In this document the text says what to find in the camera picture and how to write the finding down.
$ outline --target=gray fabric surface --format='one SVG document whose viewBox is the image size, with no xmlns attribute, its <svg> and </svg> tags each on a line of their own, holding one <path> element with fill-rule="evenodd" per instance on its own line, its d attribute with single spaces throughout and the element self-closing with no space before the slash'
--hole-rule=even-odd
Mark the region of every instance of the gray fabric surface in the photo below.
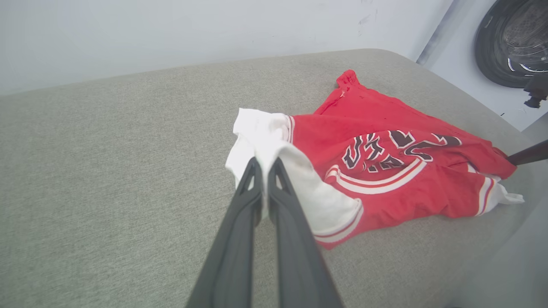
<svg viewBox="0 0 548 308">
<path fill-rule="evenodd" d="M 314 111 L 354 69 L 367 87 L 493 141 L 521 133 L 433 73 L 364 49 L 180 67 L 0 98 L 0 306 L 181 306 L 233 178 L 224 162 L 238 107 Z M 431 217 L 323 251 L 347 307 L 441 307 L 520 226 L 546 166 L 505 185 L 521 206 Z M 255 240 L 255 307 L 276 306 L 273 227 Z"/>
</svg>

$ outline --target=white wall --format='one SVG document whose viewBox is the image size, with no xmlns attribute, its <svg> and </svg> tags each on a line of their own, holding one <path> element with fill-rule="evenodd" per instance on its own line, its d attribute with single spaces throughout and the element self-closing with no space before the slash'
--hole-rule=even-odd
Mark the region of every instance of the white wall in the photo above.
<svg viewBox="0 0 548 308">
<path fill-rule="evenodd" d="M 495 1 L 458 0 L 446 32 L 424 66 L 524 130 L 548 111 L 548 102 L 542 103 L 539 110 L 527 107 L 523 103 L 529 99 L 528 93 L 491 82 L 482 75 L 473 57 L 476 30 Z"/>
<path fill-rule="evenodd" d="M 2 0 L 0 95 L 355 48 L 416 60 L 450 0 Z"/>
</svg>

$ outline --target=gray floor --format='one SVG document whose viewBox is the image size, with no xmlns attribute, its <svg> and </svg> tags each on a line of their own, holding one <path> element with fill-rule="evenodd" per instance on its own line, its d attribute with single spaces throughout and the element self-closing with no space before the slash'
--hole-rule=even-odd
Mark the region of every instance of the gray floor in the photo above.
<svg viewBox="0 0 548 308">
<path fill-rule="evenodd" d="M 548 113 L 523 131 L 548 139 Z M 525 224 L 457 294 L 450 307 L 548 307 L 548 196 Z"/>
</svg>

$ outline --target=red fabric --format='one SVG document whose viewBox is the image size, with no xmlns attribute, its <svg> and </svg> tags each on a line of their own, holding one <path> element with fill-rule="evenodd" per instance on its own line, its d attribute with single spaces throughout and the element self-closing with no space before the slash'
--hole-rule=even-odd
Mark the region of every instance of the red fabric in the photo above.
<svg viewBox="0 0 548 308">
<path fill-rule="evenodd" d="M 490 141 L 367 89 L 351 70 L 337 83 L 340 88 L 314 114 L 294 116 L 292 132 L 293 144 L 320 177 L 364 205 L 356 229 L 342 241 L 322 243 L 327 248 L 414 218 L 474 216 L 481 212 L 480 189 L 490 190 L 494 182 L 487 187 L 485 176 L 468 163 L 503 179 L 516 170 Z"/>
</svg>

